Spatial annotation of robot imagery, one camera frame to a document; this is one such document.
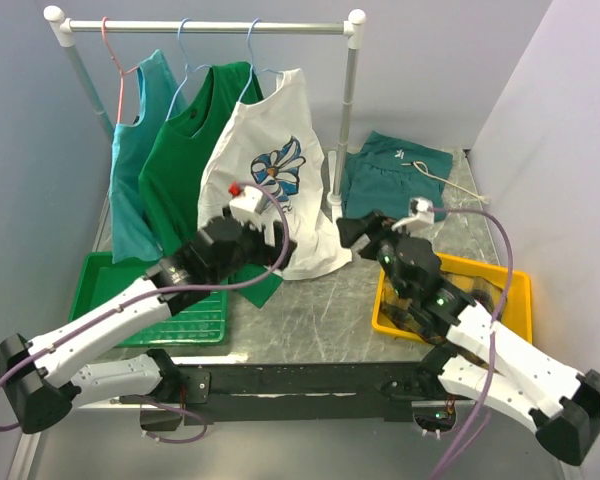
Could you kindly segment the white t-shirt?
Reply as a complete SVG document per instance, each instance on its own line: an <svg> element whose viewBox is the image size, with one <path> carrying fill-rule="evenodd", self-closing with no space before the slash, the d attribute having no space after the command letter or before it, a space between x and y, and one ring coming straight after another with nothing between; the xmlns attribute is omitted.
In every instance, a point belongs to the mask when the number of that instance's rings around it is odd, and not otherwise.
<svg viewBox="0 0 600 480"><path fill-rule="evenodd" d="M283 279L313 279L343 267L352 253L340 245L336 225L321 209L323 160L304 73L283 71L268 97L235 105L202 174L198 225L221 214L232 183L253 182L281 205L297 244Z"/></svg>

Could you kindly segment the green t-shirt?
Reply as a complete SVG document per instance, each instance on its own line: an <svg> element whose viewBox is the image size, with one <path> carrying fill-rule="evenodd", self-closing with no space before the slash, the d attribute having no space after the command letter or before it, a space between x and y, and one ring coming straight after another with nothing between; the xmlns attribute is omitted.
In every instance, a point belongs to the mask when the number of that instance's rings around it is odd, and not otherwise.
<svg viewBox="0 0 600 480"><path fill-rule="evenodd" d="M213 66L192 102L171 115L139 174L139 191L149 228L165 256L197 231L201 179L235 104L263 98L259 83L248 84L246 62Z"/></svg>

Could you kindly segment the blue wire hanger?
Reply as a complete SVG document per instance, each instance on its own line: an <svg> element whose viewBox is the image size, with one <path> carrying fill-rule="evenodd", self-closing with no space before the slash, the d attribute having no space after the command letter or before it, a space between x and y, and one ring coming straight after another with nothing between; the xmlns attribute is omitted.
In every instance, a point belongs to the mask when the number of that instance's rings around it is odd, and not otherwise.
<svg viewBox="0 0 600 480"><path fill-rule="evenodd" d="M254 34L255 27L261 22L260 18L256 18L252 21L246 36L247 48L249 52L249 76L246 85L244 86L239 98L238 102L243 103L245 100L245 95L250 91L251 88L258 91L260 93L259 99L262 100L265 98L265 92L263 91L262 86L259 83L259 76L265 73L269 73L275 77L275 85L278 85L279 81L282 81L284 78L284 73L282 71L274 70L271 68L263 68L258 70L256 67L256 57L254 53L254 48L252 45L252 36Z"/></svg>

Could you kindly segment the blue hanger holding green shirt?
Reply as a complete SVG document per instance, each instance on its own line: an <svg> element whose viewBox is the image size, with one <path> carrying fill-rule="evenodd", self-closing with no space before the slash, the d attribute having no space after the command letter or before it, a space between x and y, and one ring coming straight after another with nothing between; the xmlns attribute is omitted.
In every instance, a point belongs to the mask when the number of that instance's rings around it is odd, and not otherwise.
<svg viewBox="0 0 600 480"><path fill-rule="evenodd" d="M166 117L165 117L165 121L169 121L170 119L174 118L175 116L179 115L183 110L186 109L187 107L187 102L186 102L186 98L185 98L185 94L183 93L183 90L185 88L185 86L187 85L187 82L189 80L189 78L194 75L195 73L197 73L198 71L202 70L202 69L209 69L211 67L210 64L201 64L199 66L197 66L196 68L193 68L191 66L191 61L187 52L186 47L184 46L184 42L182 40L182 36L183 36L183 32L184 32L184 27L187 23L191 22L192 19L189 17L185 17L181 20L177 32L176 32L176 40L177 40L177 44L178 44L178 48L182 57L182 61L183 61L183 78L180 81L180 83L178 84Z"/></svg>

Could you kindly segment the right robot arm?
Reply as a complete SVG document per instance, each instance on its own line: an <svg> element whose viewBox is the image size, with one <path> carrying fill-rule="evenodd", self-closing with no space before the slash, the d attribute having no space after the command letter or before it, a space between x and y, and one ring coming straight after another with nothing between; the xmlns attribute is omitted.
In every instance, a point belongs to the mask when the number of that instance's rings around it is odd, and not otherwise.
<svg viewBox="0 0 600 480"><path fill-rule="evenodd" d="M418 387L472 398L529 429L563 463L579 466L600 435L600 373L565 365L511 331L443 275L431 243L378 212L336 222L340 243L368 236L362 258L377 261L408 312L441 338L420 364Z"/></svg>

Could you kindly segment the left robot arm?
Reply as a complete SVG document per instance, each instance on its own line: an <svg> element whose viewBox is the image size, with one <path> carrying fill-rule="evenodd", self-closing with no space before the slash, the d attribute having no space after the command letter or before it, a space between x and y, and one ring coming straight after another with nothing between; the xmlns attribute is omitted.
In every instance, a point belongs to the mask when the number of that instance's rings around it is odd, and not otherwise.
<svg viewBox="0 0 600 480"><path fill-rule="evenodd" d="M264 227L231 213L213 218L174 254L70 324L33 339L15 334L0 344L0 390L25 434L44 431L73 408L120 396L156 405L179 395L184 379L162 349L129 360L97 357L133 334L166 321L211 293L248 264L264 280L289 262L296 244L284 218Z"/></svg>

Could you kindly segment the light blue t-shirt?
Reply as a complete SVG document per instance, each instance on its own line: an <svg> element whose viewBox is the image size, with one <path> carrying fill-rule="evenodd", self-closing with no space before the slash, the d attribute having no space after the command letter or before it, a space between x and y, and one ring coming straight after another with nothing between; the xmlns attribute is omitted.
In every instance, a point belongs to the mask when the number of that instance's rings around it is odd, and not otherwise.
<svg viewBox="0 0 600 480"><path fill-rule="evenodd" d="M165 120L186 108L178 84L161 50L139 63L139 118L115 126L109 204L113 261L157 260L161 249L145 221L139 175Z"/></svg>

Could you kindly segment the dark green shorts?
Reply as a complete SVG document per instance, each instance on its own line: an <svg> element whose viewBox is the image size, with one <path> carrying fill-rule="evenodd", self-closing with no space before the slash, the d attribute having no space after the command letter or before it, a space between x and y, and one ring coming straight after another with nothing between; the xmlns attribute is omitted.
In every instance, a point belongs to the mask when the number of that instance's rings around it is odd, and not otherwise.
<svg viewBox="0 0 600 480"><path fill-rule="evenodd" d="M443 206L443 181L453 155L376 131L357 153L349 154L341 182L343 213L360 218L373 210L400 219L410 200L424 197Z"/></svg>

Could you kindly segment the yellow plaid cloth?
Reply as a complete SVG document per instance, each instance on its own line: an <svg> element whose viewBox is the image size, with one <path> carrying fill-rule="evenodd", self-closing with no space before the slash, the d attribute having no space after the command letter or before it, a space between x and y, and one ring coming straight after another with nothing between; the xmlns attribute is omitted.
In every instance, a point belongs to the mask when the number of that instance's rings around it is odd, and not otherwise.
<svg viewBox="0 0 600 480"><path fill-rule="evenodd" d="M450 283L468 293L480 303L490 314L500 300L502 289L482 277L442 272L442 276ZM389 280L383 281L379 311L397 329L417 335L422 341L431 345L443 342L441 336L432 330L419 325L407 311L411 301L400 299Z"/></svg>

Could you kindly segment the green plastic tray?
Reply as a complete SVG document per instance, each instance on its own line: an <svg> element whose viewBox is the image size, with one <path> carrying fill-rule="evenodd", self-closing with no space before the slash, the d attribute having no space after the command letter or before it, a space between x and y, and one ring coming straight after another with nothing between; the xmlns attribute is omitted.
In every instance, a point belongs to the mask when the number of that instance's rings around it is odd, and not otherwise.
<svg viewBox="0 0 600 480"><path fill-rule="evenodd" d="M69 320L74 321L121 293L150 264L138 259L113 262L110 252L85 257ZM228 319L228 294L216 292L177 316L147 327L120 342L121 347L214 345L223 341Z"/></svg>

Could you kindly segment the white metal clothes rack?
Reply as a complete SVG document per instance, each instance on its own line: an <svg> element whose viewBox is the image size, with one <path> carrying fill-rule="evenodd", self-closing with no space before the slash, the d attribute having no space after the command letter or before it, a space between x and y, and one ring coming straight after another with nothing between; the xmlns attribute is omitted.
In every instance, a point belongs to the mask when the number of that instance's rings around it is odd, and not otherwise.
<svg viewBox="0 0 600 480"><path fill-rule="evenodd" d="M331 208L331 217L342 216L341 181L344 172L349 133L352 123L355 81L359 53L363 43L364 30L367 23L366 13L361 9L352 10L348 18L336 23L289 23L289 22L248 22L221 21L101 21L74 20L66 16L58 6L49 5L43 10L43 17L53 31L59 45L64 49L71 66L94 110L105 137L113 139L114 125L98 95L92 79L86 70L75 43L77 33L182 33L190 34L298 34L298 35L332 35L347 39L347 63L345 73L343 106L337 148L328 153L330 191L327 201Z"/></svg>

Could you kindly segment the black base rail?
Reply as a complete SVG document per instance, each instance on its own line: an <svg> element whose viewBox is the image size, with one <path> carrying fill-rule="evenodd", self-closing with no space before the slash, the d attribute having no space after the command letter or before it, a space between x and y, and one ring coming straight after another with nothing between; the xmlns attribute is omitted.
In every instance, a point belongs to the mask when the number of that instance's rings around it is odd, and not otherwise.
<svg viewBox="0 0 600 480"><path fill-rule="evenodd" d="M147 395L211 422L380 418L410 422L417 403L453 397L416 362L180 366Z"/></svg>

